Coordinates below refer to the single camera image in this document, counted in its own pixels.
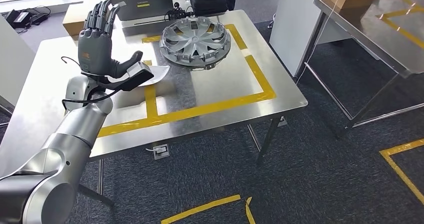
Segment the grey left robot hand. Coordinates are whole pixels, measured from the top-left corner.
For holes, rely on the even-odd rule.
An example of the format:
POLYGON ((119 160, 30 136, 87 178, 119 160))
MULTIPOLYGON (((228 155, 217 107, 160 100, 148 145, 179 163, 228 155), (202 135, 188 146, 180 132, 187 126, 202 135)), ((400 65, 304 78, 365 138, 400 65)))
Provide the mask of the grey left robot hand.
POLYGON ((111 0, 100 1, 88 12, 78 35, 77 55, 83 72, 119 79, 142 59, 143 52, 135 51, 124 62, 112 58, 114 22, 121 5, 115 4, 109 9, 110 4, 111 0))

